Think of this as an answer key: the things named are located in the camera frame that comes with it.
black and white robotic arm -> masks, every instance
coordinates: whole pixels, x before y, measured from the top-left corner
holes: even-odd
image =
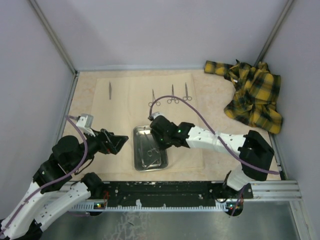
[[[274,156],[274,150],[256,131],[248,134],[215,133],[193,123],[181,122],[175,125],[160,112],[153,113],[149,119],[151,134],[160,150],[171,146],[209,149],[219,153],[231,154],[241,161],[227,176],[226,185],[239,191],[250,181],[265,181]]]
[[[105,129],[95,131],[91,129],[92,121],[93,116],[88,114],[77,118],[76,126],[84,133],[87,143],[87,154],[82,165],[87,161],[93,161],[97,152],[117,154],[129,139],[127,136],[114,135],[113,132]],[[49,159],[34,174],[29,189],[20,203],[0,223],[0,236],[4,235],[6,240],[39,239],[44,230],[74,205],[90,197],[99,196],[103,189],[103,182],[91,172],[74,184],[63,196],[45,206],[45,203],[72,179],[72,176],[57,180],[74,171],[84,155],[84,143],[79,143],[78,139],[72,135],[62,137],[52,148]]]

folded cloth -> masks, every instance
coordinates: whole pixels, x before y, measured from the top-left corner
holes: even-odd
[[[278,134],[283,117],[276,111],[281,77],[271,74],[265,62],[257,68],[236,60],[236,65],[206,61],[204,72],[231,81],[235,88],[232,101],[224,108],[225,114],[250,127],[258,127]]]

beige mat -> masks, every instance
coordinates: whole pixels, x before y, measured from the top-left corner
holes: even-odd
[[[109,99],[109,83],[111,83],[111,100]],[[129,136],[128,142],[117,155],[103,155],[97,153],[94,163],[82,172],[78,177],[88,172],[103,175],[103,180],[113,180],[113,174],[141,175],[134,168],[133,129],[136,126],[149,125],[149,102],[152,102],[154,90],[155,98],[163,95],[171,95],[172,84],[174,95],[184,97],[185,83],[188,95],[192,97],[188,101],[197,108],[194,82],[190,73],[143,76],[143,77],[115,77],[99,78],[96,83],[91,114],[94,116],[92,128],[100,130],[105,128],[116,135]],[[179,124],[190,122],[199,125],[197,115],[184,103],[168,103],[169,98],[161,99],[160,106],[155,105],[153,112],[162,112],[170,121]],[[168,167],[153,174],[172,173],[181,171],[194,171],[204,168],[201,149],[188,149],[185,147],[171,147],[167,149]]]

white wall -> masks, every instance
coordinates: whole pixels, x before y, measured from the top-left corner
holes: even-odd
[[[254,64],[286,0],[38,0],[78,70]]]
[[[27,1],[0,1],[0,219],[51,152],[72,74]]]
[[[265,61],[282,76],[277,108],[284,123],[276,139],[320,238],[319,13],[319,0],[296,1]]]

stainless steel tray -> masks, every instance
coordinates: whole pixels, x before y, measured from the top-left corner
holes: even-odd
[[[148,125],[133,129],[134,168],[140,172],[161,170],[168,166],[167,152],[159,150],[150,130]]]

